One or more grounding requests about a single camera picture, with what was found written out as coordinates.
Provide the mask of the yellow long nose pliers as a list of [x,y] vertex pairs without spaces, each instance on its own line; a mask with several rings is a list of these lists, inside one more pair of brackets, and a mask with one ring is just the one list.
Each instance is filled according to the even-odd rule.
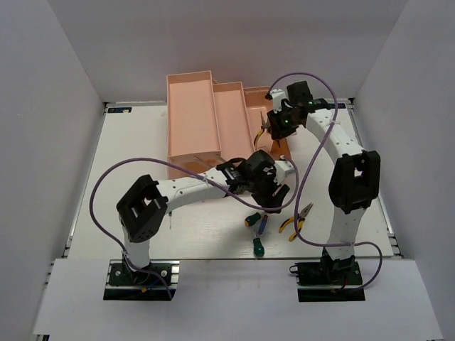
[[[304,225],[304,222],[306,220],[306,217],[307,215],[309,214],[309,212],[311,211],[312,207],[314,206],[314,204],[312,202],[310,202],[306,207],[302,208],[299,212],[299,215],[298,215],[298,219],[296,220],[297,221],[297,226],[298,226],[298,232],[301,231],[303,225]],[[279,230],[278,230],[278,233],[282,233],[284,231],[284,229],[290,225],[290,224],[293,224],[295,221],[294,217],[290,217],[288,218],[287,220],[283,221],[282,224],[280,225],[279,227]]]

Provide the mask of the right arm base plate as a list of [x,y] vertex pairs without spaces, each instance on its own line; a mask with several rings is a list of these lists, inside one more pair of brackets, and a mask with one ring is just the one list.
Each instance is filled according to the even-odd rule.
[[358,302],[365,300],[363,279],[354,256],[333,260],[323,251],[319,261],[295,263],[289,273],[297,279],[300,303]]

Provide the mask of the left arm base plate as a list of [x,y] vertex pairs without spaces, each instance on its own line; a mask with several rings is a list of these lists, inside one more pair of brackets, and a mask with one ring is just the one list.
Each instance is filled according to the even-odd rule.
[[108,267],[104,301],[171,301],[178,284],[179,261],[152,261],[148,270],[166,282],[171,296],[156,276],[132,271],[123,260],[111,260]]

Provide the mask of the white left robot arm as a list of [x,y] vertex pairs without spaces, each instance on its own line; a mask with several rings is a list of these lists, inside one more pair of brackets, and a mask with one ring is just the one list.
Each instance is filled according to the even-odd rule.
[[149,241],[168,213],[195,202],[244,193],[252,196],[259,209],[281,212],[290,190],[283,182],[295,172],[296,167],[285,157],[276,161],[258,150],[247,159],[233,158],[203,173],[187,172],[183,178],[139,177],[116,206],[124,231],[126,275],[134,283],[149,278]]

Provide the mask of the pink plastic toolbox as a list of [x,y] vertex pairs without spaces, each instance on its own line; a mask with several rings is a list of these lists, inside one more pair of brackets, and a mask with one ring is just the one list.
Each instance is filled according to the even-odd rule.
[[168,162],[202,173],[262,149],[273,159],[290,156],[286,140],[259,131],[273,108],[267,87],[220,83],[211,71],[168,75]]

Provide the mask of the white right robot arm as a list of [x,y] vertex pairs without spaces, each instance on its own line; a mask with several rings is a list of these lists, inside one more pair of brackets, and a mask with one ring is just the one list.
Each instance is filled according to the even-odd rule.
[[307,82],[296,82],[286,90],[268,91],[272,102],[267,113],[267,131],[273,140],[284,139],[303,126],[323,145],[334,164],[328,194],[334,205],[333,222],[324,247],[328,261],[321,265],[322,277],[338,283],[347,274],[343,261],[354,256],[360,221],[378,196],[380,156],[366,151],[336,122],[330,104],[314,99]]

